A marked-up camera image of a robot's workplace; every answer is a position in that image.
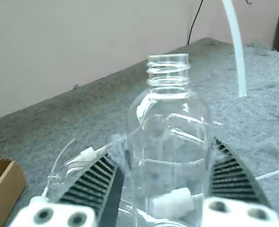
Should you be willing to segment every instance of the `gray carpet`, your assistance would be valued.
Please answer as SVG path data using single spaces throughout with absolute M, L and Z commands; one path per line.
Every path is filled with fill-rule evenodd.
M 206 99 L 213 118 L 224 122 L 218 134 L 255 176 L 279 170 L 279 52 L 246 47 L 249 97 L 237 97 L 231 45 L 203 39 L 174 52 L 188 53 L 193 88 Z M 145 88 L 146 62 L 51 98 L 0 119 L 0 157 L 22 166 L 27 187 L 7 224 L 34 195 L 42 193 L 60 150 L 75 142 L 61 163 L 80 151 L 105 145 L 124 133 L 125 114 Z M 260 181 L 279 213 L 279 175 Z

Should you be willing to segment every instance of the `white tube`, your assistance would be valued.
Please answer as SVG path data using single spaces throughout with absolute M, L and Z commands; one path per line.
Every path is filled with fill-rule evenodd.
M 262 175 L 262 176 L 258 176 L 255 178 L 256 181 L 260 181 L 262 179 L 265 179 L 265 178 L 268 178 L 268 177 L 271 177 L 271 176 L 275 176 L 279 174 L 279 170 L 276 170 L 274 172 L 271 172 L 271 173 L 268 173 L 268 174 L 265 174 L 265 175 Z
M 43 197 L 46 197 L 47 193 L 48 193 L 48 190 L 49 190 L 49 186 L 50 186 L 50 178 L 52 177 L 53 173 L 54 173 L 54 170 L 55 170 L 55 167 L 56 165 L 58 164 L 58 161 L 60 159 L 60 157 L 62 156 L 62 154 L 66 151 L 66 149 L 71 145 L 71 143 L 73 143 L 76 139 L 73 138 L 64 148 L 63 150 L 59 153 L 59 155 L 56 157 L 55 159 L 55 162 L 52 166 L 52 169 L 51 169 L 51 172 L 50 172 L 50 175 L 48 177 L 48 180 L 47 180 L 47 185 L 46 187 L 44 188 L 44 191 L 42 193 L 42 196 Z
M 232 0 L 222 0 L 222 2 L 229 21 L 230 31 L 233 39 L 238 77 L 238 95 L 239 97 L 244 97 L 247 96 L 247 88 L 245 83 L 244 50 L 240 36 L 239 25 Z

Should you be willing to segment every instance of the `screw hole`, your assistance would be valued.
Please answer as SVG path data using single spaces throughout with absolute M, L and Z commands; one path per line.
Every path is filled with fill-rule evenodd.
M 87 216 L 84 213 L 75 213 L 68 219 L 68 226 L 70 227 L 80 227 L 86 222 Z
M 48 222 L 53 216 L 53 210 L 51 208 L 44 208 L 37 212 L 34 217 L 34 222 L 36 224 L 44 224 Z
M 269 220 L 269 216 L 262 209 L 250 209 L 248 211 L 248 215 L 252 218 L 256 218 L 259 220 L 264 220 L 264 221 Z
M 212 210 L 223 212 L 223 213 L 228 212 L 227 206 L 223 202 L 220 202 L 220 201 L 214 201 L 214 202 L 210 203 L 209 208 Z

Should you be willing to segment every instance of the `black cable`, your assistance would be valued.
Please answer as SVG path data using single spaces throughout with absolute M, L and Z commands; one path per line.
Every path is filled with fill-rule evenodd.
M 198 8 L 198 11 L 197 11 L 197 13 L 196 13 L 196 16 L 195 16 L 195 18 L 194 18 L 194 20 L 193 20 L 193 23 L 192 23 L 192 26 L 191 26 L 191 29 L 190 29 L 190 33 L 189 33 L 188 42 L 187 42 L 188 45 L 189 45 L 189 43 L 190 43 L 190 38 L 191 38 L 191 33 L 192 33 L 192 30 L 193 30 L 193 26 L 194 26 L 194 24 L 195 24 L 195 21 L 196 21 L 196 18 L 197 18 L 197 16 L 198 16 L 198 14 L 199 14 L 199 12 L 200 12 L 200 10 L 201 10 L 201 6 L 202 6 L 202 3 L 203 3 L 203 2 L 204 2 L 204 0 L 201 0 L 200 7 Z
M 247 4 L 248 4 L 249 6 L 252 6 L 252 5 L 253 5 L 253 3 L 249 2 L 248 0 L 245 0 L 245 1 L 247 2 Z

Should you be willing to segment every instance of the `cardboard box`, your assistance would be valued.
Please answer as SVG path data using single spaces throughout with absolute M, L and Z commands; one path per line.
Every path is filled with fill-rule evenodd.
M 18 163 L 10 158 L 0 159 L 0 227 L 4 225 L 25 184 Z

